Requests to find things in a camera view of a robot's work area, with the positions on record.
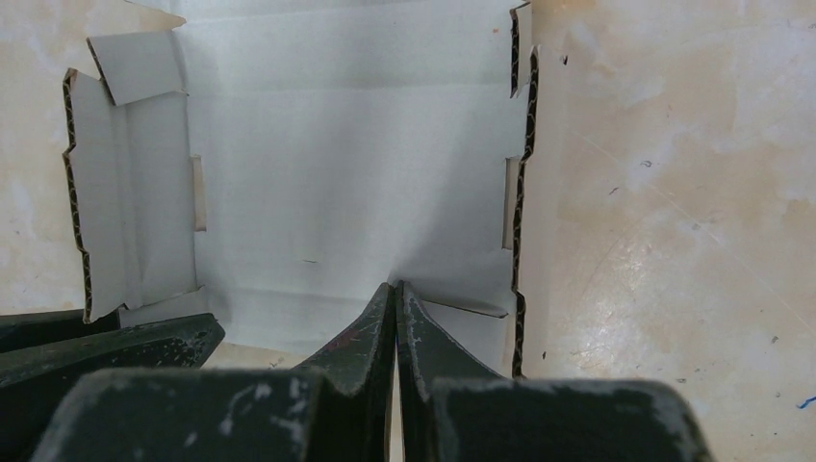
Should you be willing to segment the white cardboard box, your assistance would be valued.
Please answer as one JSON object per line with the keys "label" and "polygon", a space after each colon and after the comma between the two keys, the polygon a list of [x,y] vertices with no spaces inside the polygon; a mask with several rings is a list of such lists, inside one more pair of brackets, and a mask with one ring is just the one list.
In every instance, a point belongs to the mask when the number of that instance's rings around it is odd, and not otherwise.
{"label": "white cardboard box", "polygon": [[64,153],[87,323],[219,316],[307,353],[409,282],[519,373],[515,164],[525,1],[160,1],[180,27],[90,37]]}

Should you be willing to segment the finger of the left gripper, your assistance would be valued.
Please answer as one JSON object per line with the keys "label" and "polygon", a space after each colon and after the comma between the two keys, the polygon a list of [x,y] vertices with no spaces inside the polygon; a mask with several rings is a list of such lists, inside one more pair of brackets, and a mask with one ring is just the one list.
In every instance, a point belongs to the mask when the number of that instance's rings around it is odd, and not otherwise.
{"label": "finger of the left gripper", "polygon": [[110,368],[199,368],[225,331],[211,314],[1,352],[1,458],[26,461],[68,391]]}
{"label": "finger of the left gripper", "polygon": [[84,323],[82,310],[2,315],[1,352],[116,331],[120,327],[118,312],[112,312],[93,323]]}

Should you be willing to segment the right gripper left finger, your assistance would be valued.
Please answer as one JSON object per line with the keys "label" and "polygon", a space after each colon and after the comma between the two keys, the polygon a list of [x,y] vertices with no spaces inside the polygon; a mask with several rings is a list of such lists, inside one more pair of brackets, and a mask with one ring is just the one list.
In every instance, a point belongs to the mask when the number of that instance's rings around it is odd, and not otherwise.
{"label": "right gripper left finger", "polygon": [[385,461],[395,291],[289,369],[93,372],[47,426],[37,461]]}

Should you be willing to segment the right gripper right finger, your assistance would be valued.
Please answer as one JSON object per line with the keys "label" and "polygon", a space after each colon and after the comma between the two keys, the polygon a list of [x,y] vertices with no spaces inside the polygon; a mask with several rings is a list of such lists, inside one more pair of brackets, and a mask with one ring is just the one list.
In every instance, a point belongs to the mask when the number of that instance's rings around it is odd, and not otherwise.
{"label": "right gripper right finger", "polygon": [[504,377],[395,287],[408,461],[710,461],[686,401],[649,380]]}

